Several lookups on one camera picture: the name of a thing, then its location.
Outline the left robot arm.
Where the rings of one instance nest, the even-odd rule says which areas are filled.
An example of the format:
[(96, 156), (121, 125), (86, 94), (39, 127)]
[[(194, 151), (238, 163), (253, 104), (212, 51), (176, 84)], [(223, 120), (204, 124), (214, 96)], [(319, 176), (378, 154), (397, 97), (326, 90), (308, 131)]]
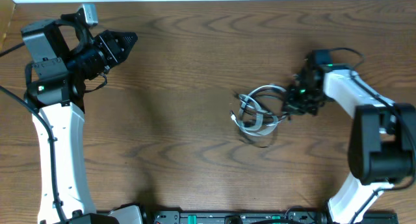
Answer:
[(133, 32), (103, 31), (92, 36), (89, 24), (69, 23), (79, 44), (69, 49), (60, 31), (67, 23), (46, 19), (24, 27), (23, 42), (32, 56), (25, 100), (33, 108), (40, 145), (42, 198), (39, 223), (143, 223), (138, 205), (98, 213), (90, 195), (83, 150), (85, 82), (105, 77), (124, 62), (137, 42)]

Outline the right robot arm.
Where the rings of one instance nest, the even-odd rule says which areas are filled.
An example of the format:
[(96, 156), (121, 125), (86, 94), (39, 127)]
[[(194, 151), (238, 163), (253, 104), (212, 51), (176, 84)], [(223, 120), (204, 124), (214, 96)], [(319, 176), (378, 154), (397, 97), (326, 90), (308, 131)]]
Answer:
[(328, 101), (352, 118), (350, 173), (326, 203), (327, 223), (360, 223), (382, 194), (415, 183), (415, 107), (396, 103), (366, 84), (356, 67), (334, 63), (333, 49), (313, 50), (288, 87), (282, 110), (317, 115)]

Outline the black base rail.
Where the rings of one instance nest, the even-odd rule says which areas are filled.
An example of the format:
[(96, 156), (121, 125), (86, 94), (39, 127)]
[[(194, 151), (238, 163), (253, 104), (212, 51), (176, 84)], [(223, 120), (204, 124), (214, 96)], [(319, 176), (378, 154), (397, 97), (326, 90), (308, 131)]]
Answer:
[(179, 212), (158, 211), (152, 214), (147, 223), (156, 224), (226, 224), (226, 223), (257, 223), (259, 221), (274, 220), (283, 223), (285, 220), (297, 223), (329, 223), (329, 219), (322, 212), (312, 212), (293, 208), (289, 211), (275, 213), (227, 213), (227, 212)]

